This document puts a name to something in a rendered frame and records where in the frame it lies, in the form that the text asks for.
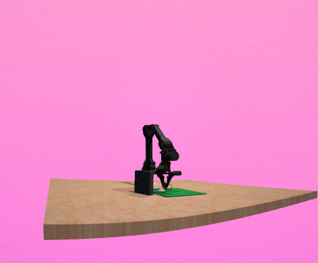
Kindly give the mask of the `green circuit board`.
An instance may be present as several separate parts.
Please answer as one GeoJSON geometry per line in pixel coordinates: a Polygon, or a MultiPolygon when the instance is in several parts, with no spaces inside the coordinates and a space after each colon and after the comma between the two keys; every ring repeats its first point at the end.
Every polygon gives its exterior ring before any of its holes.
{"type": "Polygon", "coordinates": [[[192,190],[185,190],[182,188],[167,188],[166,190],[161,188],[153,188],[153,192],[161,192],[161,193],[153,193],[156,195],[164,196],[164,197],[182,197],[182,196],[192,196],[192,195],[206,195],[203,192],[196,192],[192,190]],[[167,191],[167,192],[164,192],[167,191]]]}

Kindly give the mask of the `black cooling fan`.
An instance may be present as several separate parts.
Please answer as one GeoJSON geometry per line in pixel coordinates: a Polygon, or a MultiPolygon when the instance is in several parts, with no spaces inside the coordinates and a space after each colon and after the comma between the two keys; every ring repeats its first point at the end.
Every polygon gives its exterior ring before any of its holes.
{"type": "Polygon", "coordinates": [[[135,170],[134,192],[153,195],[154,171],[135,170]]]}

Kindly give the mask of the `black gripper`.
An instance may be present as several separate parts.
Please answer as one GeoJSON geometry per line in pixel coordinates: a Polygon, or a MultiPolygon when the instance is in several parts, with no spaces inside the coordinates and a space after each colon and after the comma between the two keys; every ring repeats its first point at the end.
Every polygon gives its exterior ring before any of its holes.
{"type": "MultiPolygon", "coordinates": [[[[171,162],[161,162],[162,164],[165,164],[167,163],[167,165],[169,166],[169,170],[168,170],[168,173],[165,172],[164,174],[167,174],[167,184],[170,183],[171,179],[174,177],[174,176],[181,176],[181,171],[171,171],[171,162]]],[[[150,170],[150,171],[154,171],[154,175],[157,175],[157,177],[159,177],[160,181],[161,181],[161,184],[164,182],[164,175],[161,174],[161,173],[156,173],[156,170],[150,170]]]]}

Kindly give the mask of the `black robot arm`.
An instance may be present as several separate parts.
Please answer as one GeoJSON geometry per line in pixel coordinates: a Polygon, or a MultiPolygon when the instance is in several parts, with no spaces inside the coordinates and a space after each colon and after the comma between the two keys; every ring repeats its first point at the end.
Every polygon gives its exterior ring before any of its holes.
{"type": "Polygon", "coordinates": [[[179,153],[174,148],[169,138],[165,137],[158,124],[144,125],[143,135],[145,136],[145,161],[141,170],[150,171],[156,170],[156,173],[164,174],[169,170],[167,163],[156,167],[156,163],[152,159],[152,138],[155,135],[158,139],[158,145],[161,149],[161,161],[163,162],[175,162],[179,160],[179,153]]]}

